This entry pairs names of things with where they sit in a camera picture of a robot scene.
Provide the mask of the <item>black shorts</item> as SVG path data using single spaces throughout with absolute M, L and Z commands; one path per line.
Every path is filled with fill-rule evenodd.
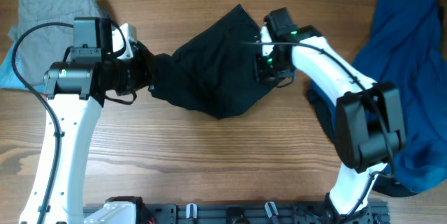
M 256 79 L 257 23 L 241 5 L 178 48 L 156 57 L 155 98 L 217 119 L 244 114 L 273 83 Z

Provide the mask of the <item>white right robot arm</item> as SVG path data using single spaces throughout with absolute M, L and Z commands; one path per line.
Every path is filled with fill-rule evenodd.
M 334 146 L 342 164 L 327 196 L 326 220 L 353 221 L 364 214 L 379 177 L 395 175 L 394 157 L 406 144 L 400 93 L 364 75 L 334 51 L 314 27 L 264 24 L 256 67 L 265 81 L 306 74 L 335 107 Z

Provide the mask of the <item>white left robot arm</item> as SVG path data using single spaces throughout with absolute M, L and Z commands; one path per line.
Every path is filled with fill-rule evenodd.
M 150 85 L 154 55 L 139 41 L 131 58 L 60 61 L 45 74 L 47 119 L 31 195 L 20 223 L 83 223 L 83 186 L 106 92 L 134 95 Z

